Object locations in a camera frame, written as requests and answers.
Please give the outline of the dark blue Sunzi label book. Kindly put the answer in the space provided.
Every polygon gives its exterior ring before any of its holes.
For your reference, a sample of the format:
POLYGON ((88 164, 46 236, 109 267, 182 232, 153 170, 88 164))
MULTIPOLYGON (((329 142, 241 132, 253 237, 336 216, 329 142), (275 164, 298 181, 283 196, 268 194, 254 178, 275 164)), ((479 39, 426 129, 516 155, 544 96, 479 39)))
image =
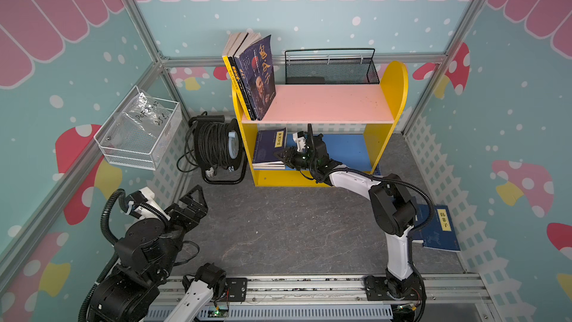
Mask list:
POLYGON ((263 162, 263 163, 254 163, 254 169, 285 169, 285 164, 283 162, 263 162))

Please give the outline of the dark blue Mengxi label book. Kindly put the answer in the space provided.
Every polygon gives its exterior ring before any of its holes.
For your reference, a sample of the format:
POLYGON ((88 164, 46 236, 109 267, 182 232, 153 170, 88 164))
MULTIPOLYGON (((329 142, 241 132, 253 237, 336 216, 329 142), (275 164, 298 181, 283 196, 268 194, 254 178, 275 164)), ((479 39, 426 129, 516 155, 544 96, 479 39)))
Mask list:
POLYGON ((286 138, 286 128, 259 131, 256 136, 253 163, 258 165, 282 163, 282 161, 277 157, 277 154, 285 149, 286 138))

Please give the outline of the old man cover book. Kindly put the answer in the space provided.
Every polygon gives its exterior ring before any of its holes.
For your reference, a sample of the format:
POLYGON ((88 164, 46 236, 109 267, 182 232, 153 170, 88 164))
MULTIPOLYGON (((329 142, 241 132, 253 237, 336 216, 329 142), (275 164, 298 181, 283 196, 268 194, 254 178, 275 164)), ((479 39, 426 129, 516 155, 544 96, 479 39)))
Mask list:
POLYGON ((238 52, 241 77, 256 118, 262 120, 276 97, 276 82, 271 52, 271 35, 262 37, 259 33, 248 32, 249 36, 238 52))

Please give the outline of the yellow cartoon cover book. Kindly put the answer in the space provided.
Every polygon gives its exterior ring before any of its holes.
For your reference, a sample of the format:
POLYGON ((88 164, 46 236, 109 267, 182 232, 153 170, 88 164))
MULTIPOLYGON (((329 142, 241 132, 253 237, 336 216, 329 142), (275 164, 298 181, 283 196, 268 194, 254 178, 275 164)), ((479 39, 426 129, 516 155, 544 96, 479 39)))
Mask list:
POLYGON ((234 75, 233 75, 233 73, 232 73, 231 64, 229 63, 229 56, 230 56, 229 51, 230 51, 231 47, 233 46, 233 43, 235 42, 236 37, 237 37, 238 34, 240 34, 240 33, 230 34, 230 36, 229 36, 229 38, 228 38, 228 40, 227 40, 226 46, 225 46, 224 49, 223 49, 222 58, 223 58, 223 62, 224 62, 224 64, 225 64, 225 66, 226 66, 226 69, 227 69, 227 71, 228 71, 228 73, 229 73, 229 77, 230 77, 231 82, 232 82, 233 92, 234 92, 235 95, 237 96, 238 102, 241 104, 241 107, 242 107, 242 109, 243 109, 243 111, 244 111, 244 102, 242 101, 240 90, 238 89, 238 85, 237 85, 236 80, 235 80, 235 78, 234 78, 234 75))

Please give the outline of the black antler cover book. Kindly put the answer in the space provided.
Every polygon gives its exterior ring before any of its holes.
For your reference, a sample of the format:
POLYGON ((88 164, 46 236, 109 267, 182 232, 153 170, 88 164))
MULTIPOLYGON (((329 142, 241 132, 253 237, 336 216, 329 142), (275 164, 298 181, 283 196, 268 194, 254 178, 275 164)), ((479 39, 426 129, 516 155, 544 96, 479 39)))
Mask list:
POLYGON ((229 63, 231 64, 232 73, 238 85, 238 89, 240 90, 242 101, 244 102, 245 115, 249 120, 254 120, 256 118, 256 112, 253 109, 246 87, 244 86, 244 80, 241 77, 241 70, 238 61, 238 52, 240 51, 241 46, 247 42, 248 36, 249 34, 247 32, 238 34, 229 51, 229 63))

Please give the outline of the dark blue bagua cover book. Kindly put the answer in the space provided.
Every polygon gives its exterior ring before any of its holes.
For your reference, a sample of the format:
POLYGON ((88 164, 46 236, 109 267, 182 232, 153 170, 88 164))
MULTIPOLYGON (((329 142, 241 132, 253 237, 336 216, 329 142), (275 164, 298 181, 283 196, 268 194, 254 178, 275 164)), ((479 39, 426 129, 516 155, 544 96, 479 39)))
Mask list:
POLYGON ((254 165, 255 170, 285 170, 285 165, 254 165))

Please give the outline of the dark blue thread-bound book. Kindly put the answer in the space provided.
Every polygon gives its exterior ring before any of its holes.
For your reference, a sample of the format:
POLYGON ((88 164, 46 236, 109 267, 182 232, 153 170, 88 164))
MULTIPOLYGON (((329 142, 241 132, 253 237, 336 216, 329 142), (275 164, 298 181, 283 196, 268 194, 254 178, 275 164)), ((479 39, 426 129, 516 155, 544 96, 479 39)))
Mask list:
POLYGON ((255 171, 285 171, 285 167, 263 167, 254 168, 255 171))

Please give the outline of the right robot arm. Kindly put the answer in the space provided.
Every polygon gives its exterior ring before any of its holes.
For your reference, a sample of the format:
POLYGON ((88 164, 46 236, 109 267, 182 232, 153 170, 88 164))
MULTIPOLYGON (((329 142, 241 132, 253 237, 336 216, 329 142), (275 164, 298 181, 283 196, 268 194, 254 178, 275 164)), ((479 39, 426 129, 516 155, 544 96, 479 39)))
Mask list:
POLYGON ((304 144, 303 148, 283 148, 275 157, 289 168, 307 171, 308 180, 366 198, 371 203, 375 222, 386 236, 385 278, 366 278, 368 298, 403 301, 415 293, 419 302, 424 302, 427 298, 425 282, 414 263, 413 235, 428 226, 436 215, 429 195, 396 174, 375 176, 330 158, 323 136, 314 135, 312 125, 308 125, 306 133, 296 137, 304 144))

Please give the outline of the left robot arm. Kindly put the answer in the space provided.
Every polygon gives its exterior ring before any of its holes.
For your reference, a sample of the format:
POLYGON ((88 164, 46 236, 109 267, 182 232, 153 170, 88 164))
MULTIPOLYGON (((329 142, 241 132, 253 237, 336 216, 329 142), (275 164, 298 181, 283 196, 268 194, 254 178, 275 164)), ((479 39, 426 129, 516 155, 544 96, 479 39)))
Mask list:
POLYGON ((142 321, 159 296, 187 244, 186 234, 199 225, 209 207, 200 185, 163 209, 149 188, 130 195, 117 189, 101 213, 100 228, 114 253, 81 304, 79 321, 142 321), (136 222, 118 238, 110 229, 114 206, 136 222))

